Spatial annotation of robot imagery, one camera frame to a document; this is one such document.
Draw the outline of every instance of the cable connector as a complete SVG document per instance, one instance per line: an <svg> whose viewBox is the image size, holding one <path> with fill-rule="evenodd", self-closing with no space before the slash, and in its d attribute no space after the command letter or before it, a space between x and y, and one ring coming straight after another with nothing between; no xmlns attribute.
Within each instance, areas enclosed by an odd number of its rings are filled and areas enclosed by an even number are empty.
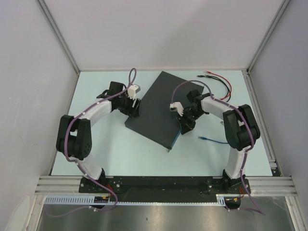
<svg viewBox="0 0 308 231"><path fill-rule="evenodd" d="M137 84L133 84L131 85L128 90L127 90L127 93L128 93L128 97L131 98L132 100L135 99L136 97L136 94L140 91L140 86L137 85Z"/></svg>
<svg viewBox="0 0 308 231"><path fill-rule="evenodd" d="M177 111L180 116L184 114L184 108L180 102L171 103L169 108L172 112Z"/></svg>

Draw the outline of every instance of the light blue tabletop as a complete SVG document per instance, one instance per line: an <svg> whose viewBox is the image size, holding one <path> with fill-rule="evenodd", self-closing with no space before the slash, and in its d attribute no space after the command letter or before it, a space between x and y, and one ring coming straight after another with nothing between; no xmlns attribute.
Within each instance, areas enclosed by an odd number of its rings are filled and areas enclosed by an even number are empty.
<svg viewBox="0 0 308 231"><path fill-rule="evenodd" d="M167 72L187 80L203 80L218 98L226 94L220 82L196 77L203 71ZM251 105L241 71L213 72L223 75L232 84L230 103ZM141 86L138 98L142 99L159 74L160 71L137 72L135 83ZM128 72L81 72L69 115L77 115L95 102L96 96L109 88L110 81L127 85ZM126 119L126 115L113 111L92 127L92 154L107 176L221 176L227 165L229 145L198 139L198 136L205 136L226 141L221 120L213 115L201 116L195 129L180 135L169 153L163 146L126 128ZM249 153L245 170L248 176L272 175L262 139L257 140ZM62 153L57 153L52 175L82 174Z"/></svg>

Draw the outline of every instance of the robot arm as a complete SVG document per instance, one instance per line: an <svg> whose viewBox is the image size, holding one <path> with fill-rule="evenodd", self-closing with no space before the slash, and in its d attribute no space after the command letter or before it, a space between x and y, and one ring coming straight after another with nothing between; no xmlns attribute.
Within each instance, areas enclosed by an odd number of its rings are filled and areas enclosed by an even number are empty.
<svg viewBox="0 0 308 231"><path fill-rule="evenodd" d="M239 183L241 165L244 160L244 148L251 145L251 140L247 129L238 114L228 106L213 100L210 94L201 95L194 90L187 95L191 105L182 109L179 102L170 105L171 111L178 111L178 120L181 124L181 133L185 134L193 130L196 120L203 114L213 114L224 121L225 134L230 145L230 155L228 164L223 171L223 178L226 179L228 187ZM253 115L252 109L245 104L238 109L243 114L252 132L254 141L260 137L260 130Z"/></svg>
<svg viewBox="0 0 308 231"><path fill-rule="evenodd" d="M98 101L115 95L122 91L124 84L111 82L109 89L100 94ZM91 127L93 127L103 116L111 113L115 109L130 117L139 116L140 99L135 99L136 93L140 91L138 85L133 84L128 91L113 99L98 102L96 106L88 110L73 124L68 136L67 151L71 160L80 165L86 173L86 176L97 180L105 185L106 178L104 170L97 164L94 156L91 154L92 138ZM64 139L67 128L74 116L64 115L61 117L56 148L64 154Z"/></svg>

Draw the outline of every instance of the metal corner post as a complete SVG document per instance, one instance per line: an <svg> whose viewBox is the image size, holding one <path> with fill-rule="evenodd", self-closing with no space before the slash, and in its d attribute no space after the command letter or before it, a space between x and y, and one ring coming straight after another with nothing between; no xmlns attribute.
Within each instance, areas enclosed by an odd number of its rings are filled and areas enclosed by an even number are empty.
<svg viewBox="0 0 308 231"><path fill-rule="evenodd" d="M48 6L46 5L46 2L44 0L36 0L36 2L38 3L38 6L40 7L43 15L46 18L47 23L49 24L52 32L54 33L54 35L56 36L63 52L65 53L66 57L68 58L69 62L71 63L73 69L75 70L76 74L79 76L80 73L80 69L77 66L77 63L59 29L59 27L57 26L50 10L48 9Z"/></svg>
<svg viewBox="0 0 308 231"><path fill-rule="evenodd" d="M251 70L253 69L256 61L258 60L260 54L262 53L263 49L265 48L267 42L269 41L270 37L272 36L275 28L277 27L278 23L280 22L284 12L286 11L287 7L289 6L291 0L283 0L283 2L280 5L280 8L278 9L273 21L271 22L267 32L265 33L265 36L263 38L263 40L261 41L261 44L259 45L253 59L251 60L247 71L248 73L251 72Z"/></svg>

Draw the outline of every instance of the black wire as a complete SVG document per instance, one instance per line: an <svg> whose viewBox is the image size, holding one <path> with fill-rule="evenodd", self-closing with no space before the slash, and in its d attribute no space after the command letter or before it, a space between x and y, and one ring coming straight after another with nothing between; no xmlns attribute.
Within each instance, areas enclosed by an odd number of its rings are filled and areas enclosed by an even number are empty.
<svg viewBox="0 0 308 231"><path fill-rule="evenodd" d="M218 78L218 77L216 77L216 76L208 76L208 75L206 75L206 76L197 76L197 77L206 77L206 78L212 78L212 79L214 79L214 80L217 80L217 81L219 81L219 82L221 82L223 85L225 85L225 87L227 88L227 94L226 94L226 96L230 93L230 88L228 87L228 85L223 81L223 80L221 80L220 78Z"/></svg>

